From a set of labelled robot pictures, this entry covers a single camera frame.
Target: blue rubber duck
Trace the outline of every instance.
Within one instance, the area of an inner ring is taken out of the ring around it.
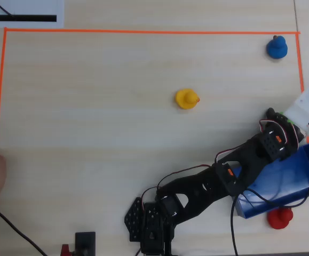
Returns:
[[[283,36],[274,36],[267,44],[267,53],[273,59],[281,59],[287,55],[287,44]]]

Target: red rubber duck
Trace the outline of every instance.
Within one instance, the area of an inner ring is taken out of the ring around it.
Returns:
[[[293,219],[293,211],[291,208],[279,208],[270,211],[267,215],[268,223],[274,229],[283,229]]]

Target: yellow rubber duck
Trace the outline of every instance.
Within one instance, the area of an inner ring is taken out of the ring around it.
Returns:
[[[182,109],[191,109],[200,101],[198,95],[192,89],[182,89],[176,94],[176,103]]]

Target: rubber duck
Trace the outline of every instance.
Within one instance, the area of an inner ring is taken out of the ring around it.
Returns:
[[[274,36],[267,44],[267,53],[273,59],[281,59],[287,55],[287,44],[283,36]]]
[[[182,89],[176,93],[176,103],[182,109],[191,109],[200,101],[198,95],[192,89]]]
[[[291,208],[279,208],[267,214],[268,223],[274,229],[283,229],[287,227],[292,219],[293,211]]]

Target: blue box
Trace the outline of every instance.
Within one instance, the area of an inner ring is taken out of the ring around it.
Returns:
[[[235,168],[236,176],[241,168]],[[265,199],[285,205],[303,199],[309,188],[309,144],[289,158],[267,165],[249,186]],[[245,191],[236,202],[237,214],[245,219],[275,209],[252,192]]]

